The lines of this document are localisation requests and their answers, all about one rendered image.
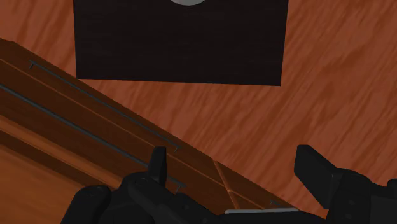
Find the brown wooden chest of drawers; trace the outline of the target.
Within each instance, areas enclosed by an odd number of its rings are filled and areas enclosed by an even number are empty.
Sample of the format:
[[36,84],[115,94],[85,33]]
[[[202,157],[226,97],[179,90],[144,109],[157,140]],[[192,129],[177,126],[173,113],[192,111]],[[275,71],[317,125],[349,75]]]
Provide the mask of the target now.
[[167,188],[214,213],[289,204],[12,41],[0,38],[0,130],[117,187],[167,149]]

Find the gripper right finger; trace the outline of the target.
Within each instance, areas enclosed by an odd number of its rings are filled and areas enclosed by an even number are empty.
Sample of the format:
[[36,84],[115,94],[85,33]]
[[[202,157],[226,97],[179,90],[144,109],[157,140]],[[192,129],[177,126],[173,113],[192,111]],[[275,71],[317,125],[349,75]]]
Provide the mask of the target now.
[[397,178],[386,186],[335,167],[313,147],[297,146],[295,176],[324,209],[327,224],[397,224]]

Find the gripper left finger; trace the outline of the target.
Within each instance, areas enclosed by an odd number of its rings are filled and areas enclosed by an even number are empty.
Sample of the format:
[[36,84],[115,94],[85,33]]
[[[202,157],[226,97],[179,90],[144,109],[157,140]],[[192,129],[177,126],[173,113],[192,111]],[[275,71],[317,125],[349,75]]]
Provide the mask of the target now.
[[218,224],[218,217],[183,193],[166,189],[166,147],[153,149],[148,170],[76,192],[60,224]]

